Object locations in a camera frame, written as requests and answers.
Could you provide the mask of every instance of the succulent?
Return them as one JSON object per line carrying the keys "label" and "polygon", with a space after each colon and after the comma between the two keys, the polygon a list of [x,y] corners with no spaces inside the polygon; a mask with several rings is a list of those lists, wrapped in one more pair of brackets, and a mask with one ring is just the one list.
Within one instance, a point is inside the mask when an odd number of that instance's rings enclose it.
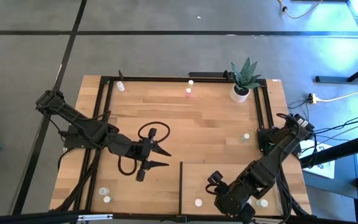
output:
{"label": "succulent", "polygon": [[234,72],[234,82],[236,83],[236,87],[238,90],[245,89],[254,89],[259,87],[259,83],[256,82],[256,79],[261,75],[254,75],[255,68],[258,62],[251,64],[249,58],[247,58],[246,62],[242,66],[241,72],[238,72],[236,66],[231,63],[231,68]]}

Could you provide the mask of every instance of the potted plant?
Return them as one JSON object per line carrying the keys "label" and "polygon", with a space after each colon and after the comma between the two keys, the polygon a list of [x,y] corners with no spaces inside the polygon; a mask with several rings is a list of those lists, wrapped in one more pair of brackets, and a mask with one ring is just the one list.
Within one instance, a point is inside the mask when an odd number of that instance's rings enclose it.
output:
{"label": "potted plant", "polygon": [[231,63],[231,68],[233,69],[234,73],[234,77],[233,73],[231,73],[231,78],[235,82],[233,88],[231,88],[230,91],[230,98],[233,101],[237,103],[244,102],[249,95],[249,90],[260,86],[259,83],[256,82],[256,79],[260,75],[253,76],[257,63],[258,62],[251,64],[249,58],[247,58],[246,62],[242,66],[241,72],[238,72],[236,66]]}

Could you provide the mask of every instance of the concrete floor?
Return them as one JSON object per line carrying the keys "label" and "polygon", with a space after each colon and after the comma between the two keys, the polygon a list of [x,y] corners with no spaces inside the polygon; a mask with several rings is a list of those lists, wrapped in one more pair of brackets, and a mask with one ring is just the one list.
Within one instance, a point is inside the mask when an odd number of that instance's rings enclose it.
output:
{"label": "concrete floor", "polygon": [[[284,2],[292,14],[314,4]],[[79,5],[79,0],[0,0],[0,29],[71,29]],[[358,31],[343,2],[324,2],[312,14],[291,20],[280,14],[274,0],[88,1],[80,30],[99,29]],[[9,213],[41,119],[34,110],[35,101],[53,86],[67,41],[66,36],[0,36],[0,142],[5,145],[0,151],[0,215]],[[307,93],[334,98],[358,90],[358,85],[313,82],[316,75],[346,77],[357,71],[358,38],[184,35],[78,36],[62,92],[74,105],[83,75],[117,75],[120,69],[128,76],[184,77],[190,71],[229,70],[230,62],[241,64],[247,57],[259,61],[256,73],[282,79],[288,103]],[[294,112],[304,113],[304,108]],[[310,106],[309,112],[317,128],[342,124],[358,116],[358,95]],[[55,120],[66,126],[64,121]],[[341,136],[356,137],[358,130]],[[48,210],[61,153],[62,143],[51,126],[24,212]],[[308,193],[315,215],[355,220],[353,199],[311,187]]]}

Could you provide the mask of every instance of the wooden table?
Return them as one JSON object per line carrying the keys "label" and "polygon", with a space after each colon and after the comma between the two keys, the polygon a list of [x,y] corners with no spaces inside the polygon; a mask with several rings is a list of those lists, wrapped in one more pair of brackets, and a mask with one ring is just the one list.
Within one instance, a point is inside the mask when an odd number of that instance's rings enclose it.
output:
{"label": "wooden table", "polygon": [[[93,114],[99,80],[99,76],[85,76],[78,95],[75,108],[88,117]],[[214,196],[205,192],[208,183],[206,178],[219,170],[224,176],[223,181],[229,184],[248,163],[262,156],[257,142],[258,121],[254,93],[251,92],[245,102],[235,103],[229,97],[232,83],[195,81],[190,98],[185,97],[185,82],[124,82],[124,86],[125,91],[120,92],[114,85],[109,122],[133,140],[138,140],[137,132],[143,124],[151,121],[167,123],[171,134],[160,146],[172,157],[152,152],[149,160],[170,165],[148,170],[145,180],[136,182],[135,175],[120,174],[117,169],[118,157],[103,149],[91,211],[178,214],[182,161],[182,214],[221,215],[213,205]],[[274,123],[282,127],[285,120],[275,115],[288,113],[282,83],[280,80],[267,80],[267,87]],[[264,103],[261,105],[262,111],[265,111]],[[163,126],[151,127],[157,128],[156,139],[167,132]],[[143,130],[142,135],[147,135],[151,127]],[[244,133],[250,134],[246,142],[241,141]],[[76,185],[84,151],[75,149],[62,159],[50,208],[59,206]],[[133,165],[132,160],[123,158],[124,170],[129,172]],[[292,195],[305,211],[311,212],[298,159],[293,155],[288,156],[283,169]],[[103,196],[98,193],[100,187],[110,189],[109,195],[113,198],[111,203],[103,202]],[[85,207],[87,189],[86,186],[80,208]],[[196,198],[203,201],[201,207],[195,206]],[[254,207],[257,215],[282,215],[276,186],[265,198],[269,206]]]}

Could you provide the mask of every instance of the white cable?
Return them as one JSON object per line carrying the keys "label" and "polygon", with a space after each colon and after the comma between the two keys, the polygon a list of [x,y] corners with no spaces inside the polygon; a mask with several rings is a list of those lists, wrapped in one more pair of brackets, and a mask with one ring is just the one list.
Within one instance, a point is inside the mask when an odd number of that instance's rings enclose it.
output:
{"label": "white cable", "polygon": [[[348,129],[348,130],[346,130],[346,131],[343,131],[343,132],[341,132],[341,133],[339,133],[339,134],[336,134],[336,135],[334,135],[333,137],[327,138],[325,141],[323,141],[323,142],[317,144],[317,146],[320,145],[320,144],[323,144],[323,143],[328,142],[329,140],[335,138],[336,136],[340,136],[341,134],[344,134],[344,133],[346,133],[346,132],[348,132],[348,131],[352,131],[353,129],[356,129],[356,128],[358,128],[358,125],[357,125],[356,127],[353,127],[353,128],[351,128],[351,129]],[[307,149],[302,149],[302,152],[305,152],[306,150],[312,149],[312,148],[314,148],[314,146],[311,146],[311,147],[309,147],[309,148],[307,148]]]}
{"label": "white cable", "polygon": [[341,97],[333,98],[333,99],[330,99],[330,100],[322,100],[322,99],[316,97],[316,102],[331,102],[331,101],[340,100],[340,99],[343,99],[345,97],[352,96],[352,95],[355,95],[355,94],[358,94],[358,91],[355,91],[354,93],[350,93],[350,94],[347,94],[347,95],[344,95],[344,96],[341,96]]}
{"label": "white cable", "polygon": [[316,5],[314,5],[311,9],[309,9],[309,11],[305,12],[304,14],[300,15],[300,16],[291,16],[289,15],[289,13],[287,12],[288,11],[288,7],[284,6],[284,3],[281,1],[281,0],[278,0],[281,7],[282,7],[282,10],[287,14],[287,16],[291,19],[299,19],[305,15],[307,15],[309,12],[311,12],[313,9],[315,9],[323,0],[320,0],[320,2],[318,2]]}

